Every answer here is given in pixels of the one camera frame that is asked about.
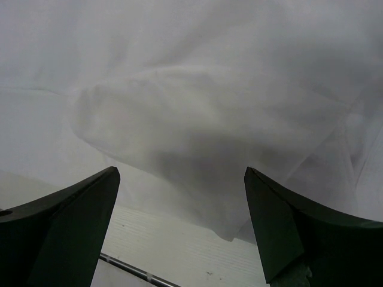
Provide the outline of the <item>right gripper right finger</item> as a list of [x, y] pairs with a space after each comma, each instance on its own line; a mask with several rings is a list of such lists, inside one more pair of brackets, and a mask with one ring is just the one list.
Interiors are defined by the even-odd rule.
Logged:
[[248, 168], [251, 222], [270, 286], [381, 286], [382, 223], [301, 196]]

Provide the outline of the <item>white t shirt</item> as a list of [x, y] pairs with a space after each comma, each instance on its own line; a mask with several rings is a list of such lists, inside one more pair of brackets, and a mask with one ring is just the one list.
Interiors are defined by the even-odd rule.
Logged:
[[244, 173], [382, 219], [381, 1], [2, 1], [1, 172], [246, 237]]

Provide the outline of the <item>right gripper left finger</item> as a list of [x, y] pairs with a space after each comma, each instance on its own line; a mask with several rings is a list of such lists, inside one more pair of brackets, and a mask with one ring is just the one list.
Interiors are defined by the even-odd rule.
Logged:
[[119, 185], [108, 167], [1, 211], [1, 286], [90, 286]]

